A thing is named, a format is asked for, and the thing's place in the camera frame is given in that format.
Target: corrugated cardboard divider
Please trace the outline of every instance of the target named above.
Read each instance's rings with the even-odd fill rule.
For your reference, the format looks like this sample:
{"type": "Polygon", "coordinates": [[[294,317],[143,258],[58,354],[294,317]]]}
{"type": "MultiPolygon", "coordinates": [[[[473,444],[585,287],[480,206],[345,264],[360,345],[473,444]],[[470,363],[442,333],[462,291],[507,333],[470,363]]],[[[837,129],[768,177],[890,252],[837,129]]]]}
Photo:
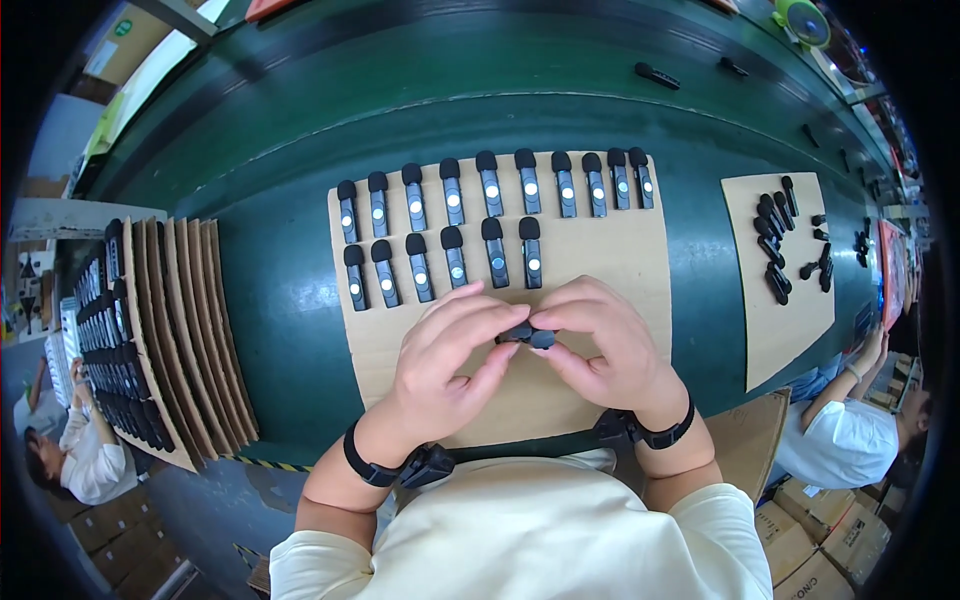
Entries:
{"type": "MultiPolygon", "coordinates": [[[[500,217],[499,221],[503,227],[503,245],[510,276],[510,286],[498,290],[493,290],[490,286],[487,253],[480,233],[480,223],[487,216],[480,176],[473,158],[459,161],[460,186],[466,215],[466,224],[459,229],[464,238],[463,254],[467,263],[468,279],[486,280],[485,293],[494,298],[536,306],[544,296],[576,276],[595,276],[608,283],[636,307],[650,326],[660,356],[670,360],[670,269],[662,201],[653,159],[650,159],[649,170],[654,184],[654,208],[636,208],[639,206],[636,182],[630,176],[631,209],[614,210],[610,197],[613,191],[610,173],[605,172],[608,216],[601,219],[590,216],[587,184],[581,168],[581,158],[585,152],[570,152],[578,216],[574,219],[561,219],[557,186],[550,168],[550,154],[536,153],[542,207],[542,214],[535,215],[540,222],[543,274],[543,288],[540,290],[524,289],[523,258],[517,224],[525,215],[519,174],[513,155],[500,155],[496,158],[504,206],[504,216],[500,217]]],[[[606,153],[597,154],[606,164],[606,153]]],[[[428,225],[427,231],[422,234],[426,240],[430,279],[436,296],[440,297],[451,287],[444,251],[440,244],[440,231],[447,225],[443,184],[438,164],[422,167],[422,173],[421,187],[428,225]]],[[[360,246],[363,247],[367,259],[363,269],[371,307],[364,312],[353,311],[347,289],[347,274],[343,264],[346,243],[340,226],[340,206],[336,189],[331,189],[327,195],[337,289],[357,384],[367,408],[390,391],[403,336],[429,306],[428,303],[420,304],[417,301],[406,256],[405,239],[411,228],[401,175],[393,172],[387,176],[387,180],[390,184],[387,192],[387,213],[391,235],[384,239],[390,241],[393,250],[394,258],[391,262],[397,289],[403,301],[397,308],[385,307],[370,258],[370,247],[374,238],[367,182],[356,182],[355,219],[359,227],[360,246]]],[[[561,332],[558,339],[585,356],[599,354],[589,336],[561,332]]],[[[478,348],[461,373],[475,372],[491,347],[492,343],[478,348]]],[[[483,412],[464,430],[441,442],[447,447],[469,447],[547,438],[590,429],[602,411],[602,408],[580,398],[532,352],[521,351],[511,362],[500,390],[483,412]]]]}
{"type": "MultiPolygon", "coordinates": [[[[720,180],[733,226],[736,254],[743,281],[743,305],[747,321],[747,381],[750,392],[800,356],[833,325],[833,291],[820,288],[820,272],[807,281],[800,269],[820,258],[824,242],[814,239],[810,217],[824,213],[824,198],[816,173],[776,173],[720,180]],[[756,242],[756,205],[760,194],[783,191],[780,178],[789,175],[800,216],[796,229],[783,236],[780,253],[786,262],[783,273],[793,284],[786,306],[780,306],[763,277],[769,258],[756,242]]],[[[820,226],[828,231],[828,225],[820,226]]]]}

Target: white shirt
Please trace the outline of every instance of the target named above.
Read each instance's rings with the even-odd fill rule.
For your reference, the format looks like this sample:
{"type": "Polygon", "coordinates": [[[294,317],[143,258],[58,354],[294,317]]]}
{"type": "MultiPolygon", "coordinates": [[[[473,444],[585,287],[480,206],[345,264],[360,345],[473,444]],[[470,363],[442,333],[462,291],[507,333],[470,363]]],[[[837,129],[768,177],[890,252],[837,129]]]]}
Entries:
{"type": "Polygon", "coordinates": [[[53,390],[43,390],[36,400],[36,408],[30,410],[30,402],[24,394],[13,406],[13,428],[18,437],[23,437],[27,427],[33,427],[38,434],[45,436],[57,429],[66,418],[66,411],[57,402],[53,390]]]}
{"type": "Polygon", "coordinates": [[[787,409],[777,463],[825,490],[862,488],[883,479],[900,448],[896,418],[847,398],[828,402],[804,433],[801,415],[811,401],[787,409]]]}
{"type": "Polygon", "coordinates": [[[130,449],[119,440],[119,444],[103,444],[96,425],[81,411],[71,408],[69,415],[60,438],[60,449],[67,451],[60,485],[90,506],[135,488],[136,466],[130,449]]]}
{"type": "Polygon", "coordinates": [[[399,512],[371,554],[299,531],[270,553],[273,600],[772,598],[754,506],[730,484],[669,514],[574,457],[456,467],[399,512]]]}

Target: small black component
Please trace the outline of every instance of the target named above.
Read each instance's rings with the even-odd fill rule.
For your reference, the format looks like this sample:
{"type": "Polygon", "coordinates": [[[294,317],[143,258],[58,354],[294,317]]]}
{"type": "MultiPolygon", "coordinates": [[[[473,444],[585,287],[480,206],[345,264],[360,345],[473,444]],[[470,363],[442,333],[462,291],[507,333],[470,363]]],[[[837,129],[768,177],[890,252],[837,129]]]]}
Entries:
{"type": "Polygon", "coordinates": [[[456,158],[444,158],[440,161],[440,179],[460,178],[460,162],[456,158]]]}
{"type": "Polygon", "coordinates": [[[529,321],[524,321],[496,336],[493,341],[496,344],[522,342],[533,348],[547,349],[553,346],[554,332],[550,329],[537,329],[530,325],[529,321]]]}
{"type": "Polygon", "coordinates": [[[809,125],[804,123],[800,129],[802,132],[804,132],[804,135],[806,135],[806,139],[810,140],[810,143],[813,144],[814,148],[820,148],[820,142],[818,142],[817,138],[813,136],[813,130],[809,125]]]}
{"type": "Polygon", "coordinates": [[[383,171],[373,171],[367,178],[367,186],[370,188],[371,192],[387,191],[387,174],[383,171]]]}
{"type": "Polygon", "coordinates": [[[738,67],[730,57],[721,58],[718,64],[724,67],[725,69],[730,69],[732,72],[736,73],[740,77],[750,77],[750,73],[738,67]]]}
{"type": "Polygon", "coordinates": [[[655,84],[660,84],[667,89],[680,89],[680,81],[670,77],[663,71],[658,71],[646,62],[638,62],[634,65],[634,73],[637,73],[643,79],[650,80],[655,84]]]}

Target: wrist strap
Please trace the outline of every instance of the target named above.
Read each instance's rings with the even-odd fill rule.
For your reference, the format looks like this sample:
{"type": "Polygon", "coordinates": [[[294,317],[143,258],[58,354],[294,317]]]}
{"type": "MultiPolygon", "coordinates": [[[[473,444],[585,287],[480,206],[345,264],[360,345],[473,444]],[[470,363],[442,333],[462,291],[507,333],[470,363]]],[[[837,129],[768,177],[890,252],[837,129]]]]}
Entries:
{"type": "Polygon", "coordinates": [[[863,375],[856,369],[853,363],[847,365],[847,371],[853,373],[853,376],[856,377],[857,383],[863,383],[863,375]]]}
{"type": "Polygon", "coordinates": [[[353,430],[356,429],[357,422],[359,420],[354,421],[344,434],[344,455],[347,457],[347,462],[364,482],[376,488],[389,488],[400,474],[400,469],[381,467],[360,458],[357,446],[353,442],[353,430]]]}

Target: bracelet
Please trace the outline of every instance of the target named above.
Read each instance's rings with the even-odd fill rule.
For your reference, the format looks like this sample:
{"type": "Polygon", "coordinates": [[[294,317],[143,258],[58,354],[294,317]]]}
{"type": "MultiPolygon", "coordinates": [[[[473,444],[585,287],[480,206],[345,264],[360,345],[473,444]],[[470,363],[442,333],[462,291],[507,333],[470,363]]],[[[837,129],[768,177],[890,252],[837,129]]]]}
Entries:
{"type": "Polygon", "coordinates": [[[853,373],[853,376],[856,377],[857,383],[863,383],[863,375],[853,366],[853,363],[847,365],[847,371],[853,373]]]}

